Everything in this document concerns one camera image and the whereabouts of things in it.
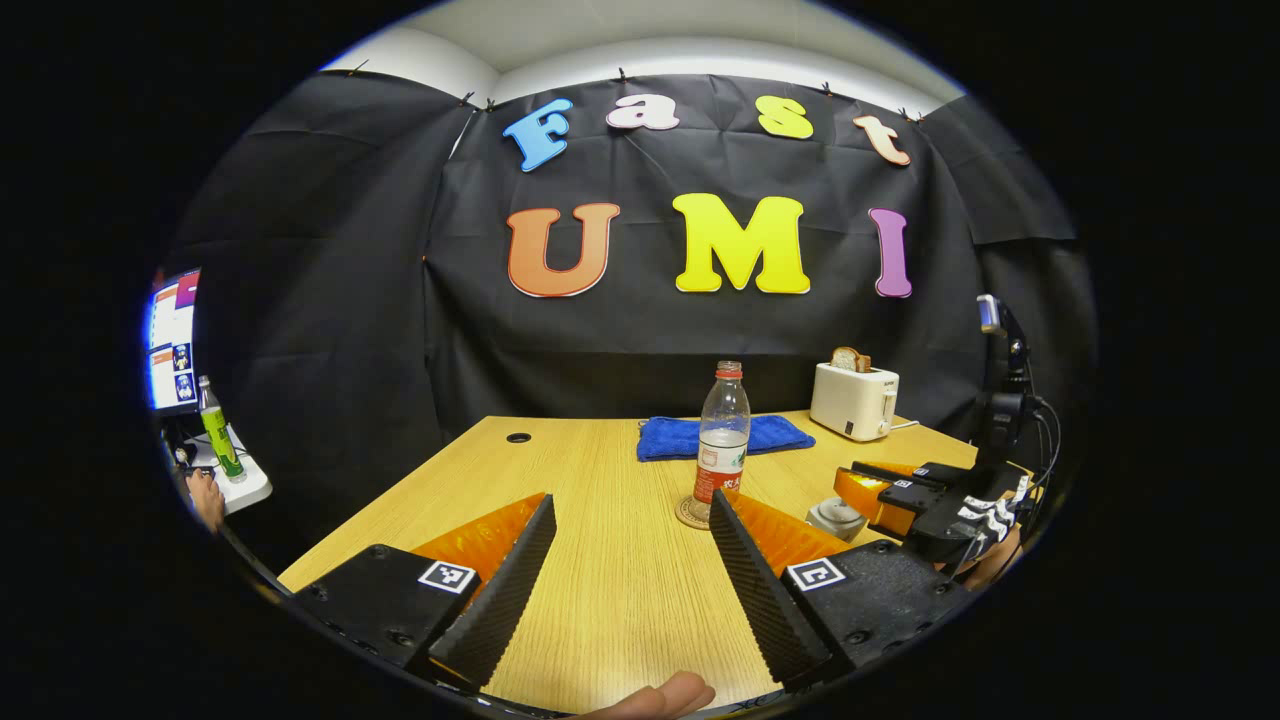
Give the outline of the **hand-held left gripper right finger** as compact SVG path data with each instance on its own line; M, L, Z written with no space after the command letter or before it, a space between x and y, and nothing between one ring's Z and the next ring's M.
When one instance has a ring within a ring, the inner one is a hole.
M787 692L881 664L942 625L973 593L892 541L832 536L717 489L710 533L756 646Z

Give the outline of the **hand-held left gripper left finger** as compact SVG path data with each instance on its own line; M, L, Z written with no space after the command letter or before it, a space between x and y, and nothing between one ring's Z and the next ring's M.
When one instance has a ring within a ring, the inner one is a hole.
M535 493L403 551L370 544L291 596L356 648L426 682L475 692L506 655L556 539Z

